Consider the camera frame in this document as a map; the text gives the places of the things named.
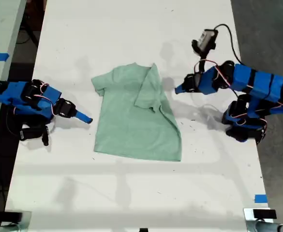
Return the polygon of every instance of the t-shirt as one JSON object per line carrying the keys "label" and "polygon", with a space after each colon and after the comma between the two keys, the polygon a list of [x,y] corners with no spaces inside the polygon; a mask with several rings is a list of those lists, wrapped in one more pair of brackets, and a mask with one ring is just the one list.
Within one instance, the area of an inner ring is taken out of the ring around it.
{"label": "t-shirt", "polygon": [[119,66],[92,78],[103,103],[94,151],[144,160],[181,160],[181,135],[155,64]]}

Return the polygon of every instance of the red wire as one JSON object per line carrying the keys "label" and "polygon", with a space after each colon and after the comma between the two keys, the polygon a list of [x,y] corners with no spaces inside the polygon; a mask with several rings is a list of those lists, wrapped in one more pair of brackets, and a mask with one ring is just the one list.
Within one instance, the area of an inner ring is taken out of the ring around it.
{"label": "red wire", "polygon": [[52,103],[52,101],[49,99],[49,98],[47,98],[47,97],[45,97],[45,96],[42,96],[42,95],[38,95],[38,94],[34,94],[33,96],[35,96],[35,97],[40,97],[40,98],[43,98],[43,99],[46,99],[46,100],[48,100],[48,101],[50,101],[50,103],[51,103],[51,112],[52,112],[52,114],[55,116],[56,114],[54,114],[54,112],[53,112],[53,103]]}
{"label": "red wire", "polygon": [[43,86],[48,86],[48,85],[49,85],[48,83],[43,83],[43,84],[40,86],[40,92],[41,92],[41,93],[44,93],[43,90],[42,90],[42,87],[43,87]]}
{"label": "red wire", "polygon": [[[281,106],[283,106],[283,104],[280,104],[280,105],[274,106],[274,107],[272,107],[271,109],[280,108]],[[266,110],[266,109],[255,110],[255,112],[263,111],[263,110]],[[244,114],[241,114],[241,115],[237,115],[237,116],[231,116],[231,117],[232,117],[232,118],[237,118],[237,117],[244,116],[244,115],[246,115],[246,114],[247,114],[247,113],[244,113]]]}
{"label": "red wire", "polygon": [[220,76],[223,78],[223,80],[227,83],[227,85],[230,87],[230,83],[228,82],[227,78],[221,73],[221,71],[219,70],[219,68],[217,66],[215,66],[215,69],[217,70],[217,72],[220,74]]}
{"label": "red wire", "polygon": [[197,64],[199,64],[201,61],[208,61],[208,62],[211,62],[211,63],[214,63],[215,65],[218,66],[218,63],[213,61],[213,60],[210,60],[210,59],[200,59],[195,65],[194,65],[194,73],[196,72],[196,66]]}

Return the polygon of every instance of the gray floor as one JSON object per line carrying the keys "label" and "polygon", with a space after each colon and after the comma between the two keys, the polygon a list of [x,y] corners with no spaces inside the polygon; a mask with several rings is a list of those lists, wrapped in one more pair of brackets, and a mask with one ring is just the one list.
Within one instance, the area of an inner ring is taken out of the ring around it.
{"label": "gray floor", "polygon": [[[232,0],[232,6],[242,61],[255,69],[283,75],[283,0]],[[29,41],[16,46],[13,62],[33,63],[35,56],[36,48]],[[258,153],[269,205],[277,210],[278,222],[283,223],[283,115],[267,120],[267,136]]]}

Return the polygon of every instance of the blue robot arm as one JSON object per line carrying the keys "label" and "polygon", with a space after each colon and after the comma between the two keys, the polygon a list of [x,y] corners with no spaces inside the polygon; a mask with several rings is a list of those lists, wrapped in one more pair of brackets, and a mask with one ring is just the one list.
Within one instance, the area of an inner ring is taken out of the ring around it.
{"label": "blue robot arm", "polygon": [[60,96],[60,91],[40,80],[0,81],[0,103],[11,107],[13,120],[29,126],[15,134],[20,140],[42,137],[44,145],[48,145],[46,124],[54,116],[76,117],[88,124],[92,122],[92,118],[76,110],[71,101]]}
{"label": "blue robot arm", "polygon": [[215,48],[217,27],[205,30],[198,42],[192,42],[194,51],[201,57],[199,71],[188,74],[184,82],[175,88],[175,93],[200,92],[208,95],[216,93],[219,88],[244,92],[224,112],[222,123],[231,125],[226,131],[228,136],[240,142],[255,138],[259,143],[266,134],[265,116],[283,114],[283,76],[257,71],[242,63],[235,65],[232,61],[221,66],[216,64],[204,71],[206,56],[210,49]]}

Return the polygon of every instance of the black cable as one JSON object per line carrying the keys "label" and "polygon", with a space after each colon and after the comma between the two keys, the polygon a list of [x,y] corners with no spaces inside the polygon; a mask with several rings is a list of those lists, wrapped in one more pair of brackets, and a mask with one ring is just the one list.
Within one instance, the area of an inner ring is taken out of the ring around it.
{"label": "black cable", "polygon": [[5,189],[4,189],[4,182],[0,176],[0,185],[1,185],[1,194],[2,194],[2,199],[3,202],[6,204],[6,196],[5,196]]}
{"label": "black cable", "polygon": [[228,30],[228,32],[229,32],[230,43],[231,43],[231,45],[232,45],[232,50],[233,50],[233,53],[234,53],[235,58],[238,60],[238,62],[239,62],[240,64],[244,65],[244,64],[240,61],[240,59],[238,58],[238,56],[236,55],[236,52],[235,52],[235,49],[234,49],[234,43],[233,43],[233,36],[232,36],[232,32],[231,32],[229,26],[228,26],[227,24],[225,24],[225,23],[222,23],[222,24],[217,25],[214,29],[216,30],[218,27],[221,27],[221,26],[226,27],[227,30]]}
{"label": "black cable", "polygon": [[16,43],[16,44],[25,44],[25,43],[27,43],[29,40],[30,40],[30,37],[28,37],[25,41],[19,42],[19,43]]}
{"label": "black cable", "polygon": [[234,92],[234,94],[236,95],[236,97],[238,98],[238,94],[232,89],[232,91]]}
{"label": "black cable", "polygon": [[7,127],[7,130],[10,132],[10,134],[12,134],[12,135],[18,137],[17,134],[13,133],[13,132],[9,129],[9,126],[8,126],[8,113],[9,113],[9,110],[10,110],[10,108],[8,107],[8,108],[7,108],[7,114],[6,114],[6,127]]}

